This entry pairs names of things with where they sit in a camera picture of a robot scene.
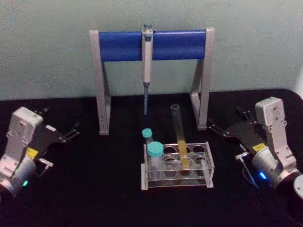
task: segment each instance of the light blue wall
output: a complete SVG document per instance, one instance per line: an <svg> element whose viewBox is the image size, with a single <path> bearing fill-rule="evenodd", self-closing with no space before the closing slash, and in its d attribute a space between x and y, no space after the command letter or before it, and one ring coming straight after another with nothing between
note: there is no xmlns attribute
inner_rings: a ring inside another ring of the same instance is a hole
<svg viewBox="0 0 303 227"><path fill-rule="evenodd" d="M88 31L216 29L212 91L292 88L302 0L2 0L0 99L95 94ZM156 61L151 93L187 92L194 61ZM142 94L139 62L107 63L113 95Z"/></svg>

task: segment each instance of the yellow liquid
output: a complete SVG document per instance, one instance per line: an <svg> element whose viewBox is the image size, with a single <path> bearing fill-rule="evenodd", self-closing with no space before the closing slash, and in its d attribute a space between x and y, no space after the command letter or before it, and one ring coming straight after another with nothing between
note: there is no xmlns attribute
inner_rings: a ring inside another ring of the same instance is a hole
<svg viewBox="0 0 303 227"><path fill-rule="evenodd" d="M189 161L187 158L186 143L184 140L178 140L178 148L183 169L189 169Z"/></svg>

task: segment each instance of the teal cap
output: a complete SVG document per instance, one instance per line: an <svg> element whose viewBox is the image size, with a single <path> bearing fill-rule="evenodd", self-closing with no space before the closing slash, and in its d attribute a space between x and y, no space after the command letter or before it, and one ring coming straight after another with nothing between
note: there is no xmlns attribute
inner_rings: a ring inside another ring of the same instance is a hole
<svg viewBox="0 0 303 227"><path fill-rule="evenodd" d="M152 130L149 128L143 129L142 130L142 135L144 138L149 138L152 136Z"/></svg>
<svg viewBox="0 0 303 227"><path fill-rule="evenodd" d="M160 142L155 141L147 145L147 153L151 157L159 157L163 155L163 150L164 150L163 144L161 144Z"/></svg>

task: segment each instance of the yellow label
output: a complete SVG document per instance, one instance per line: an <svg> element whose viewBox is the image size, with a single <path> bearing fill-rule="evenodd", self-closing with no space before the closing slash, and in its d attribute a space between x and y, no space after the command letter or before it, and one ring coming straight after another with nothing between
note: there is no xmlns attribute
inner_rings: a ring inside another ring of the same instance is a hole
<svg viewBox="0 0 303 227"><path fill-rule="evenodd" d="M256 152L261 151L263 148L265 148L266 145L264 143L260 143L258 145L255 145L254 147L252 147Z"/></svg>
<svg viewBox="0 0 303 227"><path fill-rule="evenodd" d="M32 148L27 148L27 156L29 156L31 159L34 159L37 154L38 154L38 151L36 151Z"/></svg>

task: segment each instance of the black table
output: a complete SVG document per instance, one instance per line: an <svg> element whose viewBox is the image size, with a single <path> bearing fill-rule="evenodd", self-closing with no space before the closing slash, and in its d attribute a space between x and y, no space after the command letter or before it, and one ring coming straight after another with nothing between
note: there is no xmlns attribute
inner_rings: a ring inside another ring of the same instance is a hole
<svg viewBox="0 0 303 227"><path fill-rule="evenodd" d="M235 106L254 112L255 103L275 96L283 99L288 145L303 170L303 101L283 89L210 94L209 116L222 128L241 119ZM141 191L143 163L141 130L153 130L154 140L174 143L170 106L179 104L187 143L210 144L214 159L214 188L203 186ZM39 179L30 179L18 196L0 206L0 226L298 226L286 211L287 198L254 173L257 191L241 175L234 156L237 144L224 144L212 131L197 131L188 94L153 95L148 118L143 97L113 97L110 135L98 135L95 98L62 98L0 102L0 154L6 145L11 113L20 106L31 110L51 107L45 122L61 132L81 123L80 136L65 146L52 146L45 158L54 162Z"/></svg>

